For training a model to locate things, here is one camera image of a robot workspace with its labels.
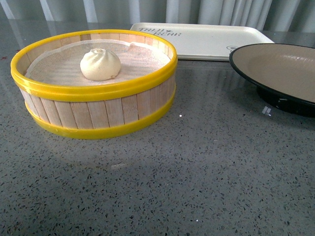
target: bamboo slat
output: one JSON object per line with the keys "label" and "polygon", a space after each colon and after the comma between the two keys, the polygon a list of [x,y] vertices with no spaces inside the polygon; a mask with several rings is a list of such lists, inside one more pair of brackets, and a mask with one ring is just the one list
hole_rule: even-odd
{"label": "bamboo slat", "polygon": [[152,39],[152,46],[158,48],[158,40]]}
{"label": "bamboo slat", "polygon": [[29,51],[27,55],[30,59],[30,62],[32,63],[36,58],[38,58],[39,55],[43,54],[44,52],[60,48],[61,46],[60,40],[55,40],[34,48],[33,50]]}
{"label": "bamboo slat", "polygon": [[31,96],[22,89],[20,89],[20,91],[21,91],[22,96],[24,97],[24,100],[25,100],[26,104],[28,105],[29,109],[34,113],[34,115],[39,117],[39,114],[37,112],[37,109],[36,109],[32,99],[31,99]]}
{"label": "bamboo slat", "polygon": [[79,129],[93,129],[89,107],[86,102],[71,102],[71,108]]}
{"label": "bamboo slat", "polygon": [[105,101],[106,110],[108,115],[109,127],[123,125],[124,124],[124,114],[122,101],[120,98],[111,99]]}
{"label": "bamboo slat", "polygon": [[94,129],[109,127],[104,101],[88,102],[88,107]]}
{"label": "bamboo slat", "polygon": [[136,41],[137,41],[137,35],[135,35],[135,34],[121,33],[121,34],[120,34],[120,40],[121,40],[121,41],[128,42],[128,43],[136,42]]}
{"label": "bamboo slat", "polygon": [[79,41],[80,41],[80,36],[78,36],[78,35],[60,39],[60,43],[61,43],[62,46],[68,45],[70,43],[76,43],[76,42],[79,42]]}
{"label": "bamboo slat", "polygon": [[150,89],[150,111],[151,113],[157,111],[160,107],[160,86],[156,86],[152,89]]}
{"label": "bamboo slat", "polygon": [[31,99],[33,101],[34,106],[36,107],[36,110],[38,112],[38,116],[42,120],[50,123],[49,118],[47,116],[47,113],[45,111],[45,108],[43,106],[43,103],[41,102],[40,97],[36,97],[36,96],[33,96],[33,95],[30,95],[30,97],[31,97]]}
{"label": "bamboo slat", "polygon": [[150,108],[150,90],[137,94],[139,119],[148,116],[151,113]]}
{"label": "bamboo slat", "polygon": [[106,38],[105,39],[120,40],[120,34],[119,33],[108,33],[108,34],[106,34]]}
{"label": "bamboo slat", "polygon": [[145,44],[152,46],[153,44],[153,39],[150,37],[145,37]]}
{"label": "bamboo slat", "polygon": [[83,34],[80,36],[81,41],[84,40],[90,40],[91,39],[91,35],[90,34]]}
{"label": "bamboo slat", "polygon": [[25,75],[31,62],[27,54],[23,55],[19,62],[16,65],[16,69],[22,74]]}
{"label": "bamboo slat", "polygon": [[137,40],[138,43],[145,43],[146,42],[146,37],[142,35],[137,35]]}
{"label": "bamboo slat", "polygon": [[78,128],[71,104],[69,102],[55,101],[55,105],[63,127]]}
{"label": "bamboo slat", "polygon": [[51,124],[62,126],[58,110],[56,108],[55,102],[49,99],[41,99],[43,107],[46,111],[47,117]]}
{"label": "bamboo slat", "polygon": [[137,95],[122,98],[125,124],[138,120]]}
{"label": "bamboo slat", "polygon": [[102,39],[99,33],[92,33],[91,39]]}

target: white tray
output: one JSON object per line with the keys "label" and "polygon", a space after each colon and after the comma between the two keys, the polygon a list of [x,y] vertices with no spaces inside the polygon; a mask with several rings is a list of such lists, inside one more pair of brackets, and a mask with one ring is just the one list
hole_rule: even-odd
{"label": "white tray", "polygon": [[228,61],[232,50],[255,43],[274,43],[250,27],[137,23],[131,30],[160,36],[172,43],[179,59]]}

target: gray countertop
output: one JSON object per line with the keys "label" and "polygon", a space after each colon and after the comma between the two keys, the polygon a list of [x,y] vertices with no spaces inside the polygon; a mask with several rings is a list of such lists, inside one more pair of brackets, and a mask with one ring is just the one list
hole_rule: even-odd
{"label": "gray countertop", "polygon": [[17,50],[111,28],[130,26],[0,21],[0,235],[314,235],[315,119],[271,107],[228,62],[179,61],[170,111],[129,135],[76,140],[34,122],[10,75]]}

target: white curtain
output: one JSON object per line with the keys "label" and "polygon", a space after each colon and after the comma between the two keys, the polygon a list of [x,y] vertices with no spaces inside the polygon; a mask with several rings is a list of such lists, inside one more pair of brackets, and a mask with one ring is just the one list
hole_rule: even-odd
{"label": "white curtain", "polygon": [[315,32],[315,0],[0,0],[0,18]]}

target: yellow rim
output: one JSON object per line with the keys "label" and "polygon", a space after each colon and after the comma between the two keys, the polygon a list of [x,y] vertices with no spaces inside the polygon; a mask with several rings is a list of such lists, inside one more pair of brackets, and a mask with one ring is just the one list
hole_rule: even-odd
{"label": "yellow rim", "polygon": [[[150,73],[146,76],[136,78],[134,80],[114,83],[109,85],[99,85],[99,86],[59,86],[45,84],[38,81],[34,81],[23,76],[17,70],[17,63],[27,52],[32,49],[55,41],[62,38],[79,36],[84,34],[93,34],[93,33],[120,33],[120,34],[136,34],[145,37],[150,37],[158,41],[163,42],[169,47],[173,52],[173,58],[171,61],[162,67],[161,69]],[[137,94],[146,90],[149,90],[157,85],[160,85],[166,81],[172,74],[174,74],[177,66],[177,53],[175,47],[168,42],[167,40],[160,38],[155,35],[148,33],[131,31],[131,30],[122,30],[122,29],[103,29],[103,30],[87,30],[61,34],[46,38],[35,42],[21,51],[19,51],[11,61],[11,75],[17,84],[22,90],[37,96],[46,99],[56,100],[56,101],[69,101],[69,102],[83,102],[83,101],[100,101],[100,100],[109,100],[125,96],[130,96]]]}
{"label": "yellow rim", "polygon": [[166,112],[171,108],[174,97],[175,97],[175,90],[172,94],[172,97],[168,100],[168,102],[161,107],[156,112],[144,117],[143,119],[137,120],[132,123],[123,124],[119,126],[109,127],[109,128],[101,128],[101,129],[75,129],[75,128],[64,128],[61,126],[53,125],[50,123],[47,123],[37,117],[27,106],[25,103],[25,106],[33,119],[36,121],[36,123],[44,128],[47,131],[50,131],[54,134],[61,135],[68,138],[75,138],[75,139],[105,139],[105,138],[113,138],[125,134],[129,134],[135,131],[138,131],[140,129],[143,129],[150,124],[153,124],[157,120],[159,120],[163,115],[166,114]]}

